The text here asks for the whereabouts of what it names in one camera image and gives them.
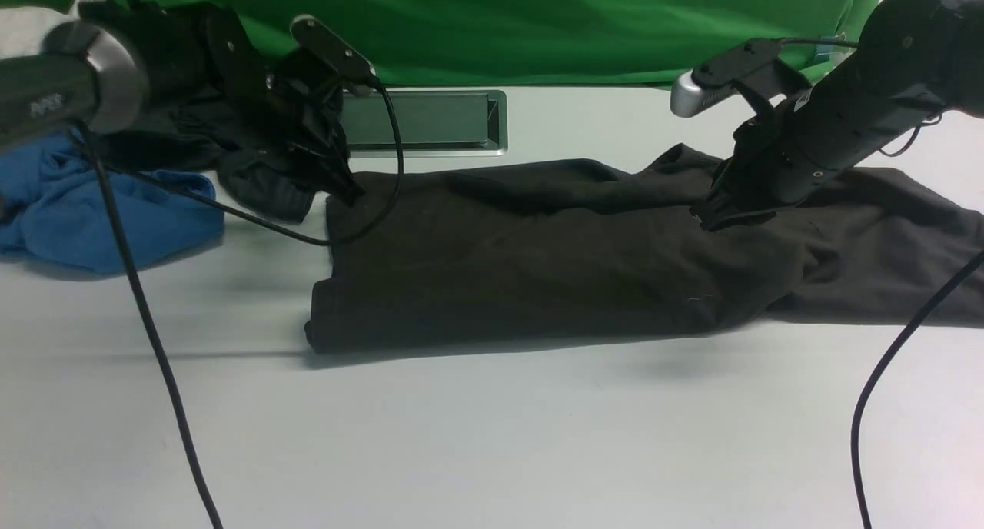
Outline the black gripper at collar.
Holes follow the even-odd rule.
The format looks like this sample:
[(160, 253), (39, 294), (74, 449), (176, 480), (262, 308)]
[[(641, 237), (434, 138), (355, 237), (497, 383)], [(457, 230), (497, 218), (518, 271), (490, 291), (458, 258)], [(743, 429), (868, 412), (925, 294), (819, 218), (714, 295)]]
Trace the black gripper at collar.
[(753, 117), (736, 130), (733, 154), (691, 207), (702, 230), (766, 224), (843, 175), (846, 165), (830, 148), (805, 141), (809, 98), (811, 92), (798, 92), (780, 102), (773, 117)]

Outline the black robot arm with PiPER label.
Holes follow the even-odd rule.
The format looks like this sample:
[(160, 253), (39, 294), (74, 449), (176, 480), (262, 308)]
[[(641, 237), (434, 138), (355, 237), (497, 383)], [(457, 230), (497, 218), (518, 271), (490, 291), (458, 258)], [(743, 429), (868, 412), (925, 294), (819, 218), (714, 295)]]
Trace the black robot arm with PiPER label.
[(296, 48), (274, 61), (232, 10), (212, 3), (85, 4), (40, 38), (38, 53), (2, 61), (2, 148), (72, 122), (109, 135), (189, 108), (231, 116), (221, 128), (237, 147), (302, 187), (354, 202), (363, 189), (336, 104), (344, 88), (376, 83), (374, 66), (313, 16), (296, 16), (289, 32)]

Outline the black gripper near pile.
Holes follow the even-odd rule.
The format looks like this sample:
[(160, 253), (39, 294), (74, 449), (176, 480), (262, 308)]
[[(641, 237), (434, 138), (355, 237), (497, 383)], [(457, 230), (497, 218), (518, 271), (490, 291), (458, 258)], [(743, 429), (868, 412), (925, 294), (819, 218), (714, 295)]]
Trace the black gripper near pile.
[(363, 188), (349, 168), (349, 147), (341, 123), (343, 85), (312, 53), (295, 48), (267, 59), (251, 42), (231, 9), (210, 6), (200, 22), (210, 85), (264, 150), (264, 162), (278, 174), (345, 205)]

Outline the black robot arm at collar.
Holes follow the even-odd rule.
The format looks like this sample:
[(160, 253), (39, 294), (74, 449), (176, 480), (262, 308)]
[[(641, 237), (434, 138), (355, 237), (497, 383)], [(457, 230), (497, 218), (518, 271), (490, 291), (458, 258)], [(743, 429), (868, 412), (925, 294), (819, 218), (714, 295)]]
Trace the black robot arm at collar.
[(692, 207), (706, 231), (756, 225), (802, 204), (931, 117), (982, 116), (983, 0), (883, 0), (852, 53), (811, 84), (753, 38), (682, 74), (675, 115), (692, 117), (741, 95), (753, 117)]

